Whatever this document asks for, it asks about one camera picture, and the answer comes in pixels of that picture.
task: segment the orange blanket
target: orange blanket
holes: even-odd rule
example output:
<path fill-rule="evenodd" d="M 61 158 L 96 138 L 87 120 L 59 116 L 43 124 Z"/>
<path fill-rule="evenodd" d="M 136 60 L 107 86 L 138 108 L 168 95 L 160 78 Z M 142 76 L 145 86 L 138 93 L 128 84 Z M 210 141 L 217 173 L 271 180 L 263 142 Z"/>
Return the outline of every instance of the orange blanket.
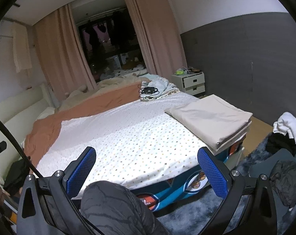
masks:
<path fill-rule="evenodd" d="M 62 121 L 93 116 L 139 99 L 138 82 L 117 88 L 102 95 L 87 99 L 83 103 L 34 122 L 33 130 L 27 135 L 24 152 L 31 157 L 34 166 L 58 138 Z"/>

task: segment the black pants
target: black pants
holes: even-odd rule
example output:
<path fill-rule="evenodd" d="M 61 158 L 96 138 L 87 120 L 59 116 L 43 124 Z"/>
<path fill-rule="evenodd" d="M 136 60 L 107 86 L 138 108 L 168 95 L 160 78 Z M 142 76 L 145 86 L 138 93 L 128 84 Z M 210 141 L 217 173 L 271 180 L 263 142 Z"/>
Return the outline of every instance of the black pants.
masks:
<path fill-rule="evenodd" d="M 170 234 L 130 190 L 108 181 L 85 189 L 81 214 L 105 235 Z"/>

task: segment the floor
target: floor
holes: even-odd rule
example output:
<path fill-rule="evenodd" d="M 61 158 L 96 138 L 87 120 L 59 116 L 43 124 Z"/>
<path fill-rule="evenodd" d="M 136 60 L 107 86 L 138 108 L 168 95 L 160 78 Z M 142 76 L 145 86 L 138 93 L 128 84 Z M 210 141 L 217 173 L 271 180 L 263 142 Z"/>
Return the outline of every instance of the floor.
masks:
<path fill-rule="evenodd" d="M 264 123 L 263 121 L 251 117 L 252 124 L 249 132 L 246 134 L 246 138 L 243 141 L 245 148 L 243 157 L 249 155 L 253 150 L 257 148 L 260 142 L 273 130 L 273 126 Z"/>

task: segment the blue textured pad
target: blue textured pad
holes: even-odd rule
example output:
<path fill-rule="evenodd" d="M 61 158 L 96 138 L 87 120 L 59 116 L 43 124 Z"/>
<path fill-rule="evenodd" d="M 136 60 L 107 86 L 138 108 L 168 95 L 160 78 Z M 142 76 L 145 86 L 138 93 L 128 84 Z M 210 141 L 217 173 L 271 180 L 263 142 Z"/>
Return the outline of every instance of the blue textured pad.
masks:
<path fill-rule="evenodd" d="M 96 151 L 91 148 L 67 180 L 66 194 L 69 198 L 73 198 L 78 195 L 95 162 Z"/>
<path fill-rule="evenodd" d="M 198 150 L 197 160 L 215 194 L 225 199 L 228 194 L 227 181 L 203 148 Z"/>

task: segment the headboard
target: headboard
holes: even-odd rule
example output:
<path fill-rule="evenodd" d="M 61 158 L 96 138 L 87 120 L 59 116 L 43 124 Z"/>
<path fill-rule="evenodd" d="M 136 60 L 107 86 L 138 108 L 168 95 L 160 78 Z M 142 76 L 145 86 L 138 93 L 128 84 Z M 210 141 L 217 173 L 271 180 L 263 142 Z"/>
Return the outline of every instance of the headboard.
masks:
<path fill-rule="evenodd" d="M 21 143 L 33 128 L 36 118 L 47 107 L 53 107 L 47 86 L 41 85 L 28 89 L 14 97 L 10 97 L 0 103 L 0 120 L 8 128 L 11 134 Z M 8 173 L 11 164 L 20 158 L 19 153 L 0 132 L 0 142 L 7 142 L 7 149 L 0 154 L 0 181 Z"/>

